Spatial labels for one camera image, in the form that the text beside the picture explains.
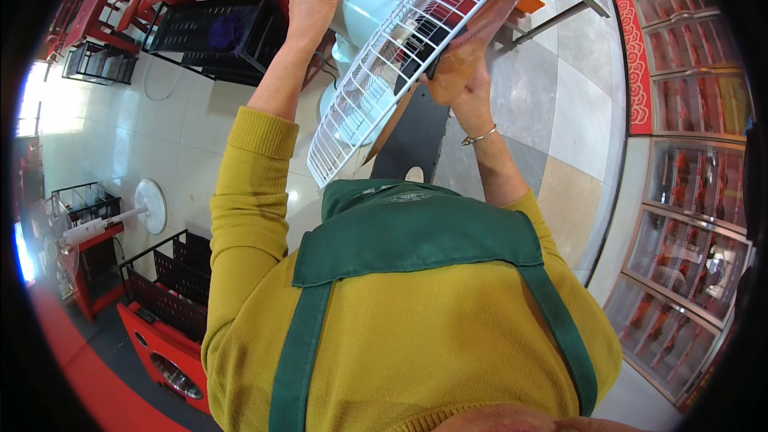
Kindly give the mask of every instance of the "fan guard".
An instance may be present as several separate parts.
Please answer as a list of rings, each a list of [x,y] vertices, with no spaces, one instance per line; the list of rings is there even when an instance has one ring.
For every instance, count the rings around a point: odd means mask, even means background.
[[[372,142],[369,136],[386,123],[410,85],[456,36],[451,46],[460,47],[484,30],[483,23],[475,24],[476,30],[466,25],[486,2],[399,2],[339,81],[330,110],[312,138],[307,165],[319,187],[328,185],[362,144]]]

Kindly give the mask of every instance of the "black metal basket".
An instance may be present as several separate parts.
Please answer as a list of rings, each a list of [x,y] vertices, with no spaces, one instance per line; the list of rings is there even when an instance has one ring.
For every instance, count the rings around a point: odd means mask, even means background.
[[[136,60],[136,56],[117,47],[86,41],[69,53],[62,77],[102,86],[111,83],[130,85]]]
[[[98,182],[60,188],[51,192],[50,213],[68,214],[73,225],[120,214],[120,197]]]
[[[172,258],[158,250],[168,242],[174,244]],[[154,255],[158,276],[155,281],[139,274],[134,267],[137,260],[150,252]],[[207,274],[200,270],[201,264],[198,261],[202,257],[210,260],[208,239],[188,230],[168,237],[120,264],[126,296],[129,301],[137,302],[157,320],[182,332],[192,341],[202,341],[210,290],[210,266]]]
[[[288,31],[276,0],[191,0],[163,4],[155,21],[159,16],[142,50],[212,79],[250,86],[259,85]]]

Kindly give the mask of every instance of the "display case door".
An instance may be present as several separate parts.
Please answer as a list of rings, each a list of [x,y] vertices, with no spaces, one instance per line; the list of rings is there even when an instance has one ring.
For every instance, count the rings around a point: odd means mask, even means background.
[[[720,339],[712,324],[625,274],[605,313],[624,356],[672,402],[684,399]]]
[[[744,146],[654,139],[645,200],[745,235]]]
[[[643,29],[651,75],[711,72],[738,67],[740,58],[723,18],[717,12],[669,20]]]
[[[624,269],[722,328],[750,252],[732,231],[643,205]]]
[[[714,0],[634,0],[643,27],[716,11]]]
[[[654,133],[746,140],[752,101],[741,69],[656,76],[651,91]]]

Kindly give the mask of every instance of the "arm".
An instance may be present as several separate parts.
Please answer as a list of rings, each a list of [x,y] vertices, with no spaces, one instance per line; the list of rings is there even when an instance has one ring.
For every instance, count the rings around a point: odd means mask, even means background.
[[[485,60],[469,78],[461,94],[452,104],[458,123],[469,137],[488,134],[494,128],[491,116],[491,77]],[[494,132],[472,144],[478,162],[485,201],[507,210],[523,212],[531,219],[542,250],[562,261],[552,232],[544,224],[533,191],[512,160],[504,138]]]
[[[283,47],[230,131],[211,210],[211,282],[202,360],[264,276],[283,259],[288,163],[301,83],[339,0],[290,0]]]

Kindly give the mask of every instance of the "green apron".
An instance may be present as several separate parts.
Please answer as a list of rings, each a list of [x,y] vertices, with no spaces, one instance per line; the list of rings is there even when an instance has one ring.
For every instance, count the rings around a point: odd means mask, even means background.
[[[496,260],[520,272],[560,348],[580,414],[589,417],[598,394],[594,369],[544,270],[528,217],[442,187],[370,178],[329,184],[322,224],[302,238],[291,283],[302,291],[275,372],[270,432],[304,431],[312,368],[335,281]]]

